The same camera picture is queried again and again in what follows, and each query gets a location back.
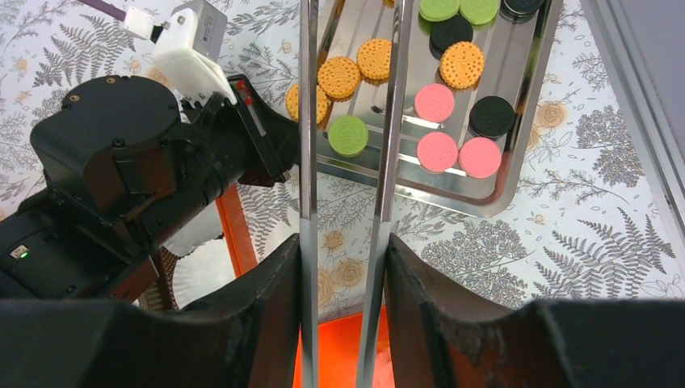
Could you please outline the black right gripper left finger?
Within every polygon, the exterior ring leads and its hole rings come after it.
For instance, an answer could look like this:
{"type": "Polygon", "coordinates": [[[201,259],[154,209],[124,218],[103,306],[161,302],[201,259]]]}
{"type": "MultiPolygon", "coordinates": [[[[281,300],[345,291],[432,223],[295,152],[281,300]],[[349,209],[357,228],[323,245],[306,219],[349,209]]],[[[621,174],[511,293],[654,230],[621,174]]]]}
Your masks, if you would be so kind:
{"type": "Polygon", "coordinates": [[[289,387],[300,236],[180,311],[124,302],[1,304],[4,387],[289,387]]]}

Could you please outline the orange cookie tin box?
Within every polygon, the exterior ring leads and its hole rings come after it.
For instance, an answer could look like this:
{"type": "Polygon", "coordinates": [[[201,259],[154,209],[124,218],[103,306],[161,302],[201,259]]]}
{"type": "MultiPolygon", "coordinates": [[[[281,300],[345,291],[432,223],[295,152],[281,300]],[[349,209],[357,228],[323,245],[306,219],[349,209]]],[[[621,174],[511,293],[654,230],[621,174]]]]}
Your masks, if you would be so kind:
{"type": "MultiPolygon", "coordinates": [[[[223,228],[223,235],[217,239],[225,240],[231,256],[235,279],[237,279],[258,265],[237,189],[230,188],[215,203],[223,228]]],[[[180,259],[182,257],[172,254],[164,247],[161,277],[134,302],[135,306],[147,310],[176,310],[179,308],[174,298],[172,281],[175,266],[180,259]]]]}

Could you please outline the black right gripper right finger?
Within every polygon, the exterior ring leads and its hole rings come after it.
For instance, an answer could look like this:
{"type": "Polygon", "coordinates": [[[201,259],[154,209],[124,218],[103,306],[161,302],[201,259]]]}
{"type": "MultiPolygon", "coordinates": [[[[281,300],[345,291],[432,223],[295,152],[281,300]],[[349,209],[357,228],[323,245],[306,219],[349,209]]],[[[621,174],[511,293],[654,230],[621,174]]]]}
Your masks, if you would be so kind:
{"type": "Polygon", "coordinates": [[[684,304],[491,302],[422,261],[399,237],[385,301],[398,387],[681,387],[684,304]]]}

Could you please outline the steel tongs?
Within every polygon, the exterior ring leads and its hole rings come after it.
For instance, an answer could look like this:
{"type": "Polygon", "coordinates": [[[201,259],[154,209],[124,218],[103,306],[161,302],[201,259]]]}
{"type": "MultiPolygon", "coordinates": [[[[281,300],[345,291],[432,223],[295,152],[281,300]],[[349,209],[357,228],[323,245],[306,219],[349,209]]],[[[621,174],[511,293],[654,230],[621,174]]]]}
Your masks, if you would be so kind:
{"type": "MultiPolygon", "coordinates": [[[[410,51],[413,2],[397,1],[393,13],[393,34],[389,87],[386,97],[384,143],[381,147],[377,180],[376,209],[368,261],[363,321],[359,342],[355,384],[373,383],[380,308],[385,276],[385,255],[389,247],[393,194],[396,183],[401,122],[404,115],[407,56],[410,51]]],[[[299,129],[300,129],[300,257],[302,290],[301,368],[305,387],[319,385],[317,301],[317,23],[316,1],[300,4],[299,129]]]]}

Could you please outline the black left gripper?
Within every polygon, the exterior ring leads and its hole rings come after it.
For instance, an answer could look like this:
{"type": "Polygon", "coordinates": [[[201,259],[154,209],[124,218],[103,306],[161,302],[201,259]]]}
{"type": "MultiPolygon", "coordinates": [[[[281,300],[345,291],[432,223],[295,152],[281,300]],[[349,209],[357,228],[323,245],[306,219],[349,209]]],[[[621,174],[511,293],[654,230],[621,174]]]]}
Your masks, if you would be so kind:
{"type": "Polygon", "coordinates": [[[64,218],[117,246],[155,247],[236,183],[282,183],[299,128],[239,74],[237,102],[179,102],[143,77],[94,78],[69,91],[30,142],[64,218]]]}

